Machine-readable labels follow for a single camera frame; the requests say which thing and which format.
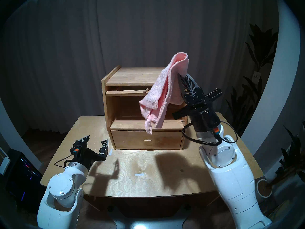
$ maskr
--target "wooden shelf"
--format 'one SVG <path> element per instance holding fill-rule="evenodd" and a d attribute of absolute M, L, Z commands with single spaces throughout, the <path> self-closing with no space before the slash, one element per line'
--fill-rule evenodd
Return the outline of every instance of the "wooden shelf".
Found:
<path fill-rule="evenodd" d="M 113 121 L 110 130 L 145 130 L 145 120 L 117 120 Z M 181 120 L 164 120 L 161 129 L 155 129 L 155 124 L 152 123 L 153 131 L 162 130 L 181 130 L 184 126 Z"/>
<path fill-rule="evenodd" d="M 106 86 L 153 86 L 164 67 L 120 68 Z"/>
<path fill-rule="evenodd" d="M 143 93 L 144 90 L 109 90 L 106 96 L 145 96 L 149 91 Z"/>

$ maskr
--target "paper tag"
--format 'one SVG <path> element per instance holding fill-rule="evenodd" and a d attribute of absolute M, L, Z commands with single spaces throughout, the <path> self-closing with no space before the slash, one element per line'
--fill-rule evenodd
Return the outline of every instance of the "paper tag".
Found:
<path fill-rule="evenodd" d="M 260 72 L 254 71 L 253 76 L 252 76 L 252 82 L 255 84 L 258 84 L 258 81 L 260 80 Z"/>

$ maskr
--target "curtain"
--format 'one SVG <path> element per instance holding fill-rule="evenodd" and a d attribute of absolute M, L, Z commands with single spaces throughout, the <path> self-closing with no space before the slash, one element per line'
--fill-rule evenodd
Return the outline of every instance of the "curtain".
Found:
<path fill-rule="evenodd" d="M 101 79 L 114 67 L 166 66 L 189 55 L 188 73 L 215 110 L 253 62 L 244 44 L 261 25 L 262 0 L 28 0 L 5 23 L 6 75 L 34 129 L 69 131 L 79 116 L 103 115 Z"/>

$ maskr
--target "towel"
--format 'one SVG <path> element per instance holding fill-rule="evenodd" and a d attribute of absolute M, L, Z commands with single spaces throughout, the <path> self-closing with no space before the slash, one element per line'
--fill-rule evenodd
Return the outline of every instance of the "towel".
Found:
<path fill-rule="evenodd" d="M 169 103 L 175 105 L 183 103 L 177 74 L 185 77 L 187 69 L 188 55 L 184 52 L 177 53 L 168 66 L 161 71 L 148 94 L 139 101 L 142 116 L 145 118 L 145 130 L 148 134 L 152 134 L 152 121 L 155 123 L 155 128 L 162 128 Z"/>

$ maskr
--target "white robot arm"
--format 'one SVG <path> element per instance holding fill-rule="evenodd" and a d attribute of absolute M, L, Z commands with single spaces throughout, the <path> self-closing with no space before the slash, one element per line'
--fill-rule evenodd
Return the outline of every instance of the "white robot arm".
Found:
<path fill-rule="evenodd" d="M 188 115 L 192 123 L 187 124 L 183 135 L 190 141 L 200 143 L 200 156 L 220 196 L 232 213 L 237 229 L 262 229 L 271 223 L 258 206 L 255 181 L 236 141 L 229 135 L 224 137 L 221 121 L 212 108 L 212 101 L 222 92 L 216 89 L 204 95 L 191 76 L 178 74 L 181 95 L 187 104 L 173 113 L 175 119 Z M 185 134 L 185 129 L 194 126 L 198 140 Z"/>
<path fill-rule="evenodd" d="M 86 136 L 73 144 L 70 149 L 73 160 L 66 160 L 64 172 L 53 176 L 45 190 L 40 202 L 37 222 L 42 229 L 75 229 L 83 190 L 79 188 L 85 181 L 88 172 L 95 161 L 105 161 L 108 155 L 108 140 L 102 141 L 102 148 L 97 154 L 87 148 L 89 136 Z M 59 211 L 55 208 L 54 200 L 69 211 Z"/>

